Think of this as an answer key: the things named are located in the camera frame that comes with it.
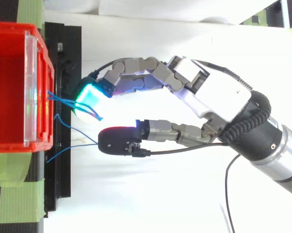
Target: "cyan light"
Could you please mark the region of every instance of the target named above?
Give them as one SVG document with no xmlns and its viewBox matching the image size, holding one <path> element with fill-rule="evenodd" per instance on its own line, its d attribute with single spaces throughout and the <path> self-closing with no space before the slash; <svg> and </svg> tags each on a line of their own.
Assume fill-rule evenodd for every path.
<svg viewBox="0 0 292 233">
<path fill-rule="evenodd" d="M 80 95 L 76 99 L 77 102 L 87 104 L 91 108 L 93 108 L 100 117 L 104 117 L 106 110 L 111 108 L 112 100 L 105 96 L 102 92 L 100 92 L 95 86 L 92 84 L 87 84 L 83 90 L 81 91 Z M 80 104 L 76 104 L 77 107 L 83 108 L 89 112 L 92 112 L 88 107 L 85 107 Z M 80 110 L 75 109 L 75 114 L 84 120 L 93 118 L 87 113 L 84 113 Z"/>
</svg>

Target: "robotic hand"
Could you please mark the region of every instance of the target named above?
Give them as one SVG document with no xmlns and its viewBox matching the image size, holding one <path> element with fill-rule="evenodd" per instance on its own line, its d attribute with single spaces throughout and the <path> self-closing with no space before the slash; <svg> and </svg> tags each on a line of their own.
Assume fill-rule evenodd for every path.
<svg viewBox="0 0 292 233">
<path fill-rule="evenodd" d="M 98 73 L 91 73 L 83 82 L 109 98 L 166 87 L 198 118 L 207 119 L 201 128 L 166 120 L 137 120 L 136 127 L 107 128 L 99 134 L 102 152 L 134 157 L 156 154 L 141 149 L 142 140 L 173 140 L 188 149 L 230 146 L 292 193 L 292 131 L 270 116 L 268 99 L 232 71 L 175 56 L 167 64 L 153 57 L 119 59 L 102 79 L 97 80 Z M 216 138 L 223 143 L 212 143 Z"/>
</svg>

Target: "red plastic container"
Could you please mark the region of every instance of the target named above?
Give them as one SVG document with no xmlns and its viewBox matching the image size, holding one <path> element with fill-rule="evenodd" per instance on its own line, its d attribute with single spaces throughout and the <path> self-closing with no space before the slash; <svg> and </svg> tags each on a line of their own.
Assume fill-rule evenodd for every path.
<svg viewBox="0 0 292 233">
<path fill-rule="evenodd" d="M 31 24 L 0 22 L 0 153 L 53 145 L 54 68 Z"/>
</svg>

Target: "black cylindrical housing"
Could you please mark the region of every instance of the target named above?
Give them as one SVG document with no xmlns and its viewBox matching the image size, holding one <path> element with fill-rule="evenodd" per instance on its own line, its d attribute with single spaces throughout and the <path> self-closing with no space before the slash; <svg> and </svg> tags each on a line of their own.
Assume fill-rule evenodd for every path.
<svg viewBox="0 0 292 233">
<path fill-rule="evenodd" d="M 254 115 L 258 106 L 249 102 L 243 112 L 237 117 L 236 122 Z M 244 156 L 249 161 L 258 161 L 267 158 L 276 151 L 282 138 L 282 131 L 277 122 L 269 118 L 263 124 L 252 129 L 230 147 Z"/>
</svg>

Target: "silver cylindrical motor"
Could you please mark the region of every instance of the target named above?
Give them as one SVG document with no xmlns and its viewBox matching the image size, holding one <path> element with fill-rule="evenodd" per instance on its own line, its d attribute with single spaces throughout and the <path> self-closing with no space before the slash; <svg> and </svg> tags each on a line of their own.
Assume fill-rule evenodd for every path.
<svg viewBox="0 0 292 233">
<path fill-rule="evenodd" d="M 276 151 L 251 164 L 292 193 L 292 131 L 282 125 L 282 139 Z"/>
</svg>

